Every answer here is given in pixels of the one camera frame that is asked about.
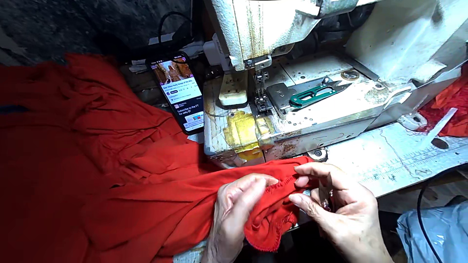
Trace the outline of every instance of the left hand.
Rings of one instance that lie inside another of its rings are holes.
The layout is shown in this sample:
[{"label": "left hand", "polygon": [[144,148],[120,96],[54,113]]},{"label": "left hand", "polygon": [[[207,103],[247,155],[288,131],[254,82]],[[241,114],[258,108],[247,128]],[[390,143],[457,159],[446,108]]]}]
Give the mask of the left hand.
[{"label": "left hand", "polygon": [[267,186],[278,183],[270,175],[250,174],[221,186],[214,205],[214,221],[202,263],[231,263],[242,250],[244,225]]}]

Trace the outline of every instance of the right hand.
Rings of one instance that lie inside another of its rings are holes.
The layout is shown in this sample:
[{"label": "right hand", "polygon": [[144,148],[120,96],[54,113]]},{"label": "right hand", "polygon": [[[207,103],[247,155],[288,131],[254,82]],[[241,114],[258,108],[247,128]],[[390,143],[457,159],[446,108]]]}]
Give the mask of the right hand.
[{"label": "right hand", "polygon": [[393,262],[383,243],[380,231],[377,200],[371,191],[338,167],[310,162],[295,168],[301,175],[297,187],[306,186],[309,179],[322,180],[331,175],[336,213],[324,210],[318,189],[304,194],[293,194],[289,199],[305,211],[321,229],[335,248],[351,263]]}]

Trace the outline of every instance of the hand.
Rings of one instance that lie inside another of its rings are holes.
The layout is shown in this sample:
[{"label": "hand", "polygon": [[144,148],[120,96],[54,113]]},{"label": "hand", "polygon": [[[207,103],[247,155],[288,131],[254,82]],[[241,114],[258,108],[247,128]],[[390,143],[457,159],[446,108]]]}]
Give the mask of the hand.
[{"label": "hand", "polygon": [[202,263],[231,263],[242,250],[244,225],[265,188],[278,183],[273,176],[246,175],[221,186],[214,205],[214,221]]},{"label": "hand", "polygon": [[336,213],[325,211],[319,204],[318,189],[304,194],[293,194],[289,199],[304,210],[332,242],[338,252],[351,263],[393,262],[383,243],[380,231],[377,200],[371,191],[338,167],[319,162],[297,166],[300,176],[296,186],[304,187],[309,179],[321,178],[328,174],[333,183],[333,198]]}]

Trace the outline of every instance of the smartphone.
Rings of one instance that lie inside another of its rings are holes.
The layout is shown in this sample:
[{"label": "smartphone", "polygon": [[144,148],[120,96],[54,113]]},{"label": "smartphone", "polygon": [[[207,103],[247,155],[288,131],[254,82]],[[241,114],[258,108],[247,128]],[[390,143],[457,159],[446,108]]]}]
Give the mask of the smartphone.
[{"label": "smartphone", "polygon": [[203,131],[203,96],[184,52],[147,59],[164,96],[169,102],[182,131],[196,134]]}]

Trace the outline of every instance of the stitched seam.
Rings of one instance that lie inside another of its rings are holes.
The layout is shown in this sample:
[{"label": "stitched seam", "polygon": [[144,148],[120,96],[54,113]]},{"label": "stitched seam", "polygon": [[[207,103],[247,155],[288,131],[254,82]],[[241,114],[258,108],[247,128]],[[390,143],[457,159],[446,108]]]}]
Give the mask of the stitched seam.
[{"label": "stitched seam", "polygon": [[292,175],[292,176],[288,177],[288,178],[287,178],[286,180],[284,180],[284,181],[281,181],[281,182],[279,182],[279,183],[277,183],[277,184],[274,184],[274,185],[270,185],[269,187],[267,187],[267,188],[265,189],[265,193],[270,192],[272,189],[277,189],[277,188],[283,187],[284,185],[286,185],[287,183],[289,183],[292,179],[296,179],[296,177]]}]

